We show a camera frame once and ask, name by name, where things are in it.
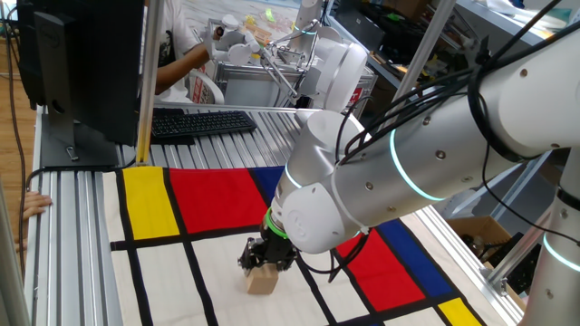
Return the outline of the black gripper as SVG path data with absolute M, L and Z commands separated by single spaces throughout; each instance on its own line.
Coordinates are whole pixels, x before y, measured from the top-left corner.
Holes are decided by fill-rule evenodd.
M 245 275 L 262 267 L 274 264 L 278 272 L 290 269 L 297 257 L 297 251 L 288 239 L 275 234 L 270 229 L 260 232 L 261 238 L 248 238 L 237 264 Z

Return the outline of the bare bystander hand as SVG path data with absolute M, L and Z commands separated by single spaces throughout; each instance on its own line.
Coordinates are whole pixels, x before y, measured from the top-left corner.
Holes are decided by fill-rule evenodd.
M 52 203 L 52 199 L 47 195 L 35 191 L 27 192 L 24 196 L 23 220 L 43 213 Z

